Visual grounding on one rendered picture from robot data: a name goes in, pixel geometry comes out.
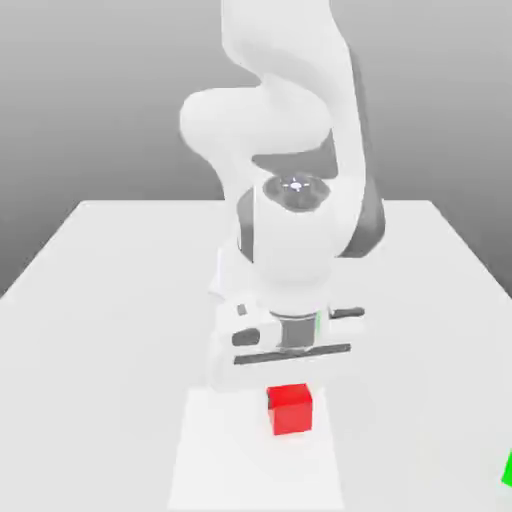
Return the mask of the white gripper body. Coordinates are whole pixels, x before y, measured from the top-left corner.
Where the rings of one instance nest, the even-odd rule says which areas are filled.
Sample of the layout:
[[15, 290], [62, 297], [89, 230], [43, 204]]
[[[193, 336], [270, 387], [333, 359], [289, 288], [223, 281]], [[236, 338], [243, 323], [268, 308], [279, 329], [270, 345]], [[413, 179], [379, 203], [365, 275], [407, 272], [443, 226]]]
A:
[[303, 351], [226, 353], [210, 362], [210, 385], [219, 391], [292, 384], [321, 386], [348, 374], [357, 361], [358, 346], [336, 343]]

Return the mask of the small red cube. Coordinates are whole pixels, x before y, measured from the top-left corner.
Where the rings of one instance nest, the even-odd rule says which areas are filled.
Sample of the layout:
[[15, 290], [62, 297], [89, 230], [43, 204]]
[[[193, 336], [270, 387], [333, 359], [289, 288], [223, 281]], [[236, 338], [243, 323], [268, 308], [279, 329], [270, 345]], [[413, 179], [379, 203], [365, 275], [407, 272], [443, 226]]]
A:
[[305, 383], [267, 389], [268, 415], [275, 436], [312, 429], [313, 399]]

